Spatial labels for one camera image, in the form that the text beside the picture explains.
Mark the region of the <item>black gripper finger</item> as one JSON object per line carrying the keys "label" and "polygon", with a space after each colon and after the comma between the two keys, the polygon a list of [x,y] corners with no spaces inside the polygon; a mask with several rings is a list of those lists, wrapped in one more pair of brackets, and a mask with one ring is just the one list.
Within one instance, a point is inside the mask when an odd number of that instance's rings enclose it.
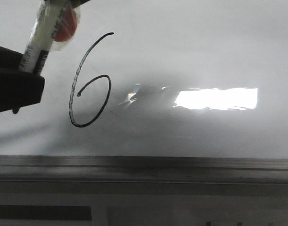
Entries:
{"label": "black gripper finger", "polygon": [[23,54],[0,46],[0,112],[41,101],[45,79],[20,71],[22,57]]}

